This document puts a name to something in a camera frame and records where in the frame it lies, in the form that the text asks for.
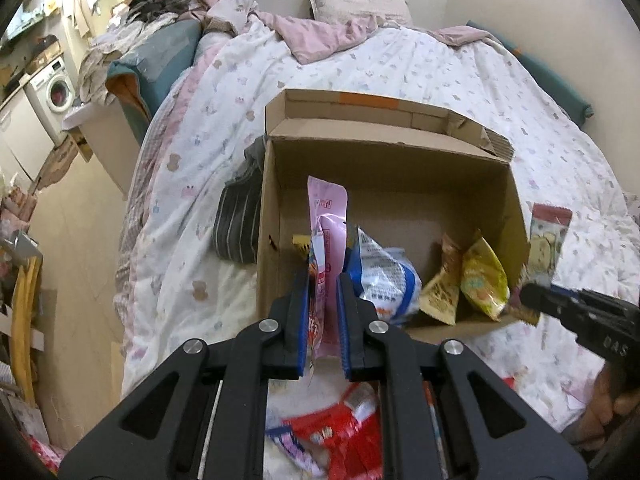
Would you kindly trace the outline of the person's right hand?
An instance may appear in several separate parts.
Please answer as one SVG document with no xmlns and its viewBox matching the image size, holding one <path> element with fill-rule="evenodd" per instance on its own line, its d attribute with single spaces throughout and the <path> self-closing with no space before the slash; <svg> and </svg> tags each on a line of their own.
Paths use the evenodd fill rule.
<svg viewBox="0 0 640 480">
<path fill-rule="evenodd" d="M 578 448 L 599 451 L 606 442 L 606 432 L 613 427 L 615 416 L 626 417 L 639 405 L 639 390 L 612 393 L 612 366 L 600 371 L 593 385 L 589 403 L 579 419 L 576 438 Z"/>
</svg>

